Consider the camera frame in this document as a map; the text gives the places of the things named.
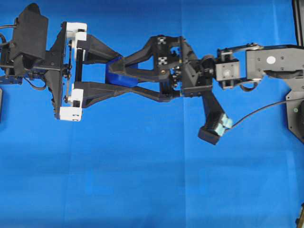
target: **blue backdrop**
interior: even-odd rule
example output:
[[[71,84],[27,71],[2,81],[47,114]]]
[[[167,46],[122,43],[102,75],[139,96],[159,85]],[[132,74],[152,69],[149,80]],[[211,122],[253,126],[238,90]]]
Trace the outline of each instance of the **blue backdrop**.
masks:
[[[183,35],[198,57],[249,42],[295,44],[290,0],[36,2],[49,18],[48,48],[62,21],[87,23],[89,34],[124,56],[159,34]],[[30,3],[0,3],[0,24]],[[237,56],[243,75],[244,55]],[[103,82],[104,70],[85,66],[83,80]],[[199,98],[159,104],[125,94],[71,123],[53,118],[48,91],[27,83],[1,88],[0,227],[295,226],[304,146],[286,128],[285,106],[256,114],[212,146],[197,137],[205,122]],[[288,91],[269,78],[251,93],[214,86],[235,121]]]

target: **black plastic part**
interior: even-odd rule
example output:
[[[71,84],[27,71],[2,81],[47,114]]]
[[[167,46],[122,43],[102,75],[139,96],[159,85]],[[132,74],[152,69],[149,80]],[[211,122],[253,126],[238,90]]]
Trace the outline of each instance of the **black plastic part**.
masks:
[[[83,62],[84,64],[104,64],[120,56],[118,52],[113,51],[92,35],[87,35],[86,41],[79,40],[77,42],[77,48],[86,50],[86,57]]]
[[[75,81],[74,88],[84,90],[82,108],[87,108],[99,101],[119,96],[130,91],[130,88],[119,85],[79,81]]]
[[[304,101],[301,102],[300,104],[300,126],[302,126],[302,128],[304,128]]]
[[[46,57],[48,19],[40,14],[37,4],[28,5],[16,19],[17,27],[10,43],[10,60],[20,58],[14,66],[16,75],[30,70],[34,64]]]
[[[202,92],[202,99],[206,123],[199,130],[199,138],[215,145],[220,136],[214,130],[225,112],[211,91]]]
[[[110,72],[134,77],[145,82],[165,82],[169,79],[170,69],[180,65],[180,56],[171,53],[171,48],[181,49],[181,37],[165,37],[162,35],[151,37],[145,46],[130,56],[112,63]],[[130,68],[129,66],[147,61],[153,57],[153,70]]]
[[[296,71],[265,70],[265,73],[270,77],[279,78],[279,79],[292,79],[295,77],[303,76],[303,70],[296,70]]]
[[[213,145],[216,145],[218,141],[220,140],[220,136],[217,134],[211,133],[207,131],[204,127],[201,127],[199,129],[199,135],[198,137],[206,142],[209,142]]]
[[[76,55],[76,70],[75,70],[75,81],[82,81],[82,62],[83,62],[84,51],[82,49],[77,50]]]
[[[295,28],[295,37],[297,44],[299,46],[304,45],[303,40],[303,12],[304,12],[304,1],[303,0],[293,0],[293,11],[294,11],[294,28]]]

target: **metal bracket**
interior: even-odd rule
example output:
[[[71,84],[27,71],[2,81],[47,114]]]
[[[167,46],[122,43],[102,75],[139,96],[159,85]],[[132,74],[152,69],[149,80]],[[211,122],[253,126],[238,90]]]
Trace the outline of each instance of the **metal bracket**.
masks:
[[[295,100],[304,98],[304,91],[290,91],[286,96],[286,100]],[[287,119],[288,129],[304,143],[304,124],[300,124],[300,109],[302,101],[287,102]]]

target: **robotic arm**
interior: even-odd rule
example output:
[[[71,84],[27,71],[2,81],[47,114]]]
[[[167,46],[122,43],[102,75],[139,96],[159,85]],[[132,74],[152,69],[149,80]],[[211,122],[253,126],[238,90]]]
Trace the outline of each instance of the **robotic arm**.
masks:
[[[56,119],[80,121],[83,109],[129,92],[157,102],[169,102],[182,96],[202,97],[206,123],[200,128],[198,136],[216,144],[226,131],[243,119],[232,124],[212,92],[213,80],[218,81],[224,90],[240,86],[245,92],[250,92],[264,75],[268,75],[285,80],[291,88],[286,100],[276,104],[287,104],[289,129],[304,143],[304,47],[299,43],[298,46],[270,47],[251,43],[219,49],[216,57],[207,55],[198,59],[183,37],[159,35],[151,37],[141,50],[123,57],[87,34],[86,24],[63,22],[53,47],[46,50],[48,19],[40,14],[37,4],[28,5],[14,25],[0,29],[7,27],[12,27],[14,31],[9,42],[0,35],[0,68],[5,73],[0,76],[0,84],[21,85],[26,80],[37,90],[48,87],[53,96],[51,101]],[[64,63],[66,49],[69,52],[68,63]],[[238,51],[246,52],[245,77],[240,75],[239,60],[233,56]],[[152,70],[138,68],[139,63],[151,57]],[[72,59],[75,60],[76,72],[69,91]],[[83,82],[83,64],[106,64],[105,83]],[[45,85],[36,87],[31,83],[33,80],[42,80]],[[67,87],[63,96],[65,81]],[[140,87],[143,82],[158,83],[159,92]]]

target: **blue block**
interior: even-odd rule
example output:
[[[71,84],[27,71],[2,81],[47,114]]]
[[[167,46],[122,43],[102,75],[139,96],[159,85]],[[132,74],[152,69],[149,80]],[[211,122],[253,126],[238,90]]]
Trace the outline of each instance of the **blue block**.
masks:
[[[127,77],[124,75],[118,75],[118,74],[113,74],[109,71],[109,66],[113,62],[118,61],[122,57],[117,57],[111,61],[109,61],[106,66],[105,66],[105,82],[113,85],[118,85],[118,86],[125,86],[125,87],[135,87],[138,84],[138,80],[136,78],[132,77]],[[138,68],[138,64],[134,64],[130,66],[131,68]]]

